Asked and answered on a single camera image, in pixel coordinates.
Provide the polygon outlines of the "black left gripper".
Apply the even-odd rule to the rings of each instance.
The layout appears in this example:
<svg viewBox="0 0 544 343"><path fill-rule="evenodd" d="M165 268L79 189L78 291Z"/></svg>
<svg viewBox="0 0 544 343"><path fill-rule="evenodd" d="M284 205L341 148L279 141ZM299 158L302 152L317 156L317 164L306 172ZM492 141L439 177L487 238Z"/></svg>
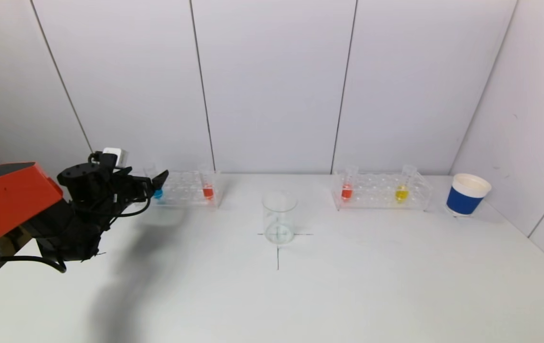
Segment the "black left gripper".
<svg viewBox="0 0 544 343"><path fill-rule="evenodd" d="M128 173L113 174L113 208L127 208L136 203L148 208L154 191L163 189L169 171L164 170L155 177L133 176Z"/></svg>

